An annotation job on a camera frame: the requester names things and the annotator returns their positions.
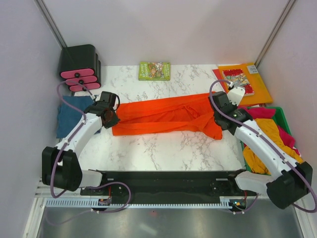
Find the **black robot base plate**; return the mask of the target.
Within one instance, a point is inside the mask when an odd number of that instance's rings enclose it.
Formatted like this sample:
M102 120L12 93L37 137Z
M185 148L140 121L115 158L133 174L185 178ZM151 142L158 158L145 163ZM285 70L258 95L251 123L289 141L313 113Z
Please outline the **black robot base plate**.
M113 204L181 205L219 203L221 197L254 196L239 189L233 171L103 171L100 189L82 189L81 195L111 197Z

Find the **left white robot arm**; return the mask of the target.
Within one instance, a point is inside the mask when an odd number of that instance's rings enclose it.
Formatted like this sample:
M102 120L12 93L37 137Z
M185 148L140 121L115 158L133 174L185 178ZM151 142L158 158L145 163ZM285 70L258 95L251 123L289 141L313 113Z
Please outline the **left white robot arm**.
M118 124L116 110L119 106L118 95L103 91L100 99L84 111L77 109L82 117L60 143L42 151L42 182L50 186L52 197L61 196L54 193L55 188L62 189L64 193L76 191L80 187L91 187L98 195L107 193L109 184L102 179L102 174L82 170L78 159L98 130Z

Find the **orange t shirt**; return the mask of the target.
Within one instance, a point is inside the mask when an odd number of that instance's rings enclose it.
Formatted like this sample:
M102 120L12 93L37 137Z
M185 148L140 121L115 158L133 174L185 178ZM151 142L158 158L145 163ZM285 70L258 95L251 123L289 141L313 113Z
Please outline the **orange t shirt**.
M117 115L120 122L112 128L114 136L192 131L222 139L207 93L124 103Z

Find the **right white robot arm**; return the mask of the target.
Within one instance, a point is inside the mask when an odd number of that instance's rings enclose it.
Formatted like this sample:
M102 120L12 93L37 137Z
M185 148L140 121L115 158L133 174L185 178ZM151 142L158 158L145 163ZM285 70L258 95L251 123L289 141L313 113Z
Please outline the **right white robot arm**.
M230 194L238 195L243 190L264 194L280 209L294 205L309 193L313 199L317 198L311 187L313 169L310 164L299 163L279 148L245 109L230 102L226 93L210 93L209 100L215 123L248 146L270 172L267 176L237 171L227 182Z

